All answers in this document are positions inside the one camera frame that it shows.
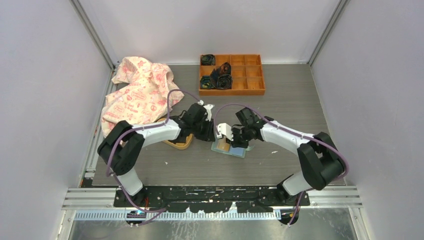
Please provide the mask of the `light green card holder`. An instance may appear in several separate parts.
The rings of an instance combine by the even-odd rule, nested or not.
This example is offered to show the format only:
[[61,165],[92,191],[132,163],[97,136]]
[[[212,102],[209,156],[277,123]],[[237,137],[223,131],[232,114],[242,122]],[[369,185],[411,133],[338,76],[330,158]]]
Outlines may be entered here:
[[230,155],[230,156],[234,156],[234,157],[238,157],[238,158],[244,158],[246,155],[246,152],[251,151],[254,146],[248,146],[247,148],[242,148],[242,147],[232,147],[230,146],[229,152],[223,152],[223,151],[219,151],[216,149],[216,145],[217,145],[217,141],[222,140],[222,139],[218,139],[215,142],[212,143],[211,145],[211,150],[217,153],[221,153],[221,154],[225,154],[225,155]]

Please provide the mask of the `yellow oval tray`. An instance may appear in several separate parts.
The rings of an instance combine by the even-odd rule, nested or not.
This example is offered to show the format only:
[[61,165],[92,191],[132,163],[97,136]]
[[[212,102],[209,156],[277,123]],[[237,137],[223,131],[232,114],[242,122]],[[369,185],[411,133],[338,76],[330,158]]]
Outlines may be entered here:
[[[165,118],[160,118],[156,122],[162,122],[162,121],[165,121],[165,120],[166,120]],[[186,122],[184,122],[183,120],[181,120],[179,118],[178,119],[172,119],[172,120],[175,121],[178,124],[181,124],[183,127],[188,127],[188,125],[186,124]],[[167,144],[167,145],[169,145],[169,146],[171,146],[171,147],[174,147],[174,148],[176,148],[178,150],[185,150],[185,149],[187,149],[190,146],[190,144],[193,141],[193,139],[194,139],[194,134],[193,133],[190,133],[189,135],[187,135],[185,137],[185,139],[183,139],[182,135],[180,134],[177,139],[174,139],[174,140],[164,140],[162,142],[165,143],[165,144]]]

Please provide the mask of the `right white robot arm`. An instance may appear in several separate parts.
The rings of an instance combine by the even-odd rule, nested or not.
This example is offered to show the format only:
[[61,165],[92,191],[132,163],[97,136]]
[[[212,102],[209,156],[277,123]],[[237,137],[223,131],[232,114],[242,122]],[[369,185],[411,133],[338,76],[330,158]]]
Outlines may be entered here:
[[283,205],[291,205],[301,192],[322,190],[348,170],[333,140],[325,132],[303,133],[271,117],[259,116],[248,107],[235,115],[240,123],[231,128],[233,147],[247,148],[251,140],[260,140],[276,144],[298,157],[300,171],[277,185],[280,189],[277,198]]

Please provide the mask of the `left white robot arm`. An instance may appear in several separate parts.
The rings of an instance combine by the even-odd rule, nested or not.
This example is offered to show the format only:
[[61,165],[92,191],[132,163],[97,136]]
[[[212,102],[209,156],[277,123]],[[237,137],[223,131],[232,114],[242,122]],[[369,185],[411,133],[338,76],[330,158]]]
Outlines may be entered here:
[[213,142],[213,107],[212,104],[198,102],[168,120],[143,125],[131,125],[122,120],[116,124],[97,148],[97,153],[127,192],[129,203],[138,207],[146,200],[144,184],[134,169],[142,148],[163,141],[185,144],[189,137]]

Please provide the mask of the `dark rolled sock bottom-left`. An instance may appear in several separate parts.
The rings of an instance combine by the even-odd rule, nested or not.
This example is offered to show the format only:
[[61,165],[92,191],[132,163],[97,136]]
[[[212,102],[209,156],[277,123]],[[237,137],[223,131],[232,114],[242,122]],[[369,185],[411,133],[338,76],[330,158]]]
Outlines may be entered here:
[[211,89],[215,89],[215,85],[213,83],[213,80],[211,79],[211,77],[209,75],[203,75],[200,78],[199,81],[199,87],[202,90],[211,90]]

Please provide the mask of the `dark rolled sock bottom-middle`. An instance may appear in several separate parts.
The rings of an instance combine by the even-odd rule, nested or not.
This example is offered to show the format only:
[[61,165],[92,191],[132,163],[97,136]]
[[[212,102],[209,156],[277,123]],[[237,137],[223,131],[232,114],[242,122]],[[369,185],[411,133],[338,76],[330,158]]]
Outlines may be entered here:
[[216,89],[229,90],[232,88],[233,78],[230,74],[222,74],[216,80]]

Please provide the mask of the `orange compartment organizer box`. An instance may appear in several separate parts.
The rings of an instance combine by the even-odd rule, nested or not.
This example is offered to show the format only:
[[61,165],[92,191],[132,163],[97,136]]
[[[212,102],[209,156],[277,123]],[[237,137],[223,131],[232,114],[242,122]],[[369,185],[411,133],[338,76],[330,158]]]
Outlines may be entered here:
[[[262,59],[259,54],[212,54],[215,65],[201,65],[199,58],[200,96],[263,96],[266,91]],[[215,89],[200,89],[200,78],[209,76],[214,68],[228,62],[231,65],[232,88],[216,89],[217,79],[212,79]]]

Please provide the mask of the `dark rolled sock middle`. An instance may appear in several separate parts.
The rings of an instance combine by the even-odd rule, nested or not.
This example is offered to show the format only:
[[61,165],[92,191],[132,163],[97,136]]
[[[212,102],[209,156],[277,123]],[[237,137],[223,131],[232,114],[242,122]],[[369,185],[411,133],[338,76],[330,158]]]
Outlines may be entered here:
[[212,79],[217,80],[219,77],[223,75],[231,75],[232,67],[229,62],[224,62],[222,65],[214,68],[210,73],[210,77]]

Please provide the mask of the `dark rolled sock top-left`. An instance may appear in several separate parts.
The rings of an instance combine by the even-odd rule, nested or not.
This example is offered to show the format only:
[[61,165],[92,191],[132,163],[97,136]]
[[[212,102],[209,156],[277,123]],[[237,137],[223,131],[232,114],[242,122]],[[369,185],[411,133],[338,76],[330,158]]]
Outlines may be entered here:
[[200,56],[201,66],[214,66],[216,64],[216,57],[213,54],[203,54]]

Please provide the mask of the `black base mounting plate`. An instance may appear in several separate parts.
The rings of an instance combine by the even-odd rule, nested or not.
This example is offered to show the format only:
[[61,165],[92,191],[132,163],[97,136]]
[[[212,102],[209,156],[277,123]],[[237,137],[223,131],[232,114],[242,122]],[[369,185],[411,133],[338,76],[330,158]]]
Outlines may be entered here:
[[273,208],[309,206],[307,194],[289,196],[281,188],[268,185],[250,186],[146,186],[132,196],[138,207],[166,209],[169,213],[225,213],[232,205],[238,213],[267,213]]

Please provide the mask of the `pink patterned cloth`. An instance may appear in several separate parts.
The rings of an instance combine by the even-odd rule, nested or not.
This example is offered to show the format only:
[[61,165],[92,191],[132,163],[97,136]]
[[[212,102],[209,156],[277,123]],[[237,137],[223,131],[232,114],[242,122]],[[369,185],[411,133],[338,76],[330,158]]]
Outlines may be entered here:
[[154,123],[184,97],[168,65],[139,56],[124,57],[111,81],[125,86],[105,96],[100,121],[104,137],[120,121]]

